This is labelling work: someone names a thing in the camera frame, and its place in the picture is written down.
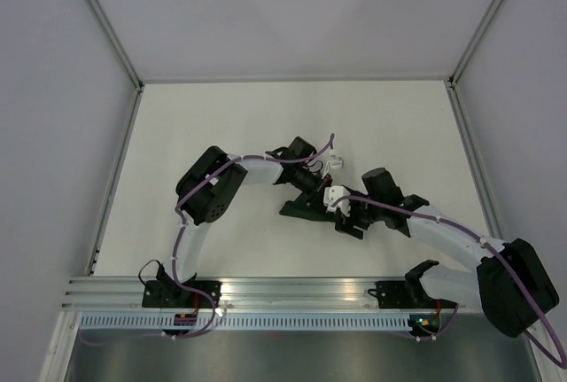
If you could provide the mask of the dark green cloth napkin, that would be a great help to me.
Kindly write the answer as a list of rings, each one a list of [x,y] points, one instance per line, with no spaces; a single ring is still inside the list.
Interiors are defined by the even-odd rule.
[[[310,222],[335,222],[336,217],[329,212],[324,203],[324,194],[309,196],[302,192],[294,200],[288,200],[279,210],[281,216],[297,218]]]

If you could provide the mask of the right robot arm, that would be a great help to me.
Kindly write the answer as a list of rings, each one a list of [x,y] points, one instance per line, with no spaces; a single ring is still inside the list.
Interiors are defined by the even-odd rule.
[[[404,195],[385,168],[367,172],[362,181],[365,193],[334,185],[323,194],[338,231],[360,238],[368,226],[382,222],[462,265],[455,270],[426,260],[413,267],[404,276],[404,294],[410,304],[425,308],[439,300],[481,311],[493,327],[511,338],[558,305],[557,290],[527,241],[477,234],[450,220],[428,200]]]

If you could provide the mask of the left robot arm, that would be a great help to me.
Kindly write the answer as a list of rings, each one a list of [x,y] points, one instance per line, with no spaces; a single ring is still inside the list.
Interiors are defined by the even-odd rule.
[[[156,284],[173,307],[188,305],[196,290],[198,256],[211,225],[228,210],[240,188],[254,184],[289,184],[300,195],[285,203],[280,214],[308,221],[332,218],[323,204],[332,178],[313,162],[331,151],[333,140],[317,151],[297,136],[290,145],[262,154],[233,155],[211,146],[183,175],[175,187],[175,213],[181,223],[170,258],[159,265]]]

